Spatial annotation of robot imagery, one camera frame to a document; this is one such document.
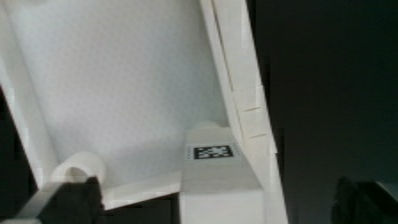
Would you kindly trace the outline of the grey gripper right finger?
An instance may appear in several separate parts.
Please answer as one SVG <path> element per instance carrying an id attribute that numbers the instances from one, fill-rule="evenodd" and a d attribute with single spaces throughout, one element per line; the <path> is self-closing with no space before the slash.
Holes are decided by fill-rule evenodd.
<path id="1" fill-rule="evenodd" d="M 340 179 L 331 222 L 398 224 L 398 183 Z"/>

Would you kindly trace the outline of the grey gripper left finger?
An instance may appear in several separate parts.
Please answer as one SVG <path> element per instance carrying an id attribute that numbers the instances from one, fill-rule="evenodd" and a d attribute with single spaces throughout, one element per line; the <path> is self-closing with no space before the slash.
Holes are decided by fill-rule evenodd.
<path id="1" fill-rule="evenodd" d="M 97 177 L 50 182 L 38 190 L 11 224 L 107 224 Z"/>

